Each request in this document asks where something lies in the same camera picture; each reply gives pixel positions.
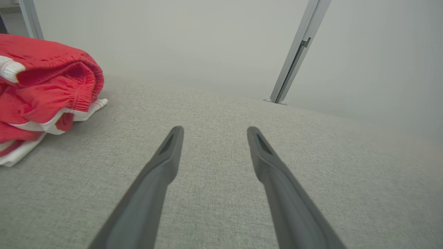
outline folded red clothing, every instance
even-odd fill
[[[58,129],[69,130],[73,113],[87,114],[103,83],[101,68],[83,50],[0,34],[0,143],[36,140],[42,130],[35,124],[54,118]]]

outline stacked clothing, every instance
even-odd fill
[[[0,34],[0,165],[11,167],[47,133],[69,131],[108,103],[103,71],[85,51]]]

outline gray fabric surface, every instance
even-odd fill
[[[109,104],[0,168],[0,248],[86,248],[169,130],[185,128],[157,248],[276,248],[257,126],[349,248],[443,247],[443,149],[259,100],[107,77]]]

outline metal frame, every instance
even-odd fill
[[[39,19],[37,18],[37,11],[35,10],[34,1],[19,0],[19,5],[29,37],[43,40],[43,32],[42,28],[40,27]]]
[[[308,2],[271,97],[264,99],[264,101],[286,105],[284,98],[299,71],[330,3],[331,0],[310,0]]]

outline textured gray cloth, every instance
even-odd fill
[[[107,77],[109,104],[0,168],[0,248],[86,248],[169,130],[185,129],[157,248],[276,248],[257,126],[349,248],[443,247],[443,149],[354,121]]]

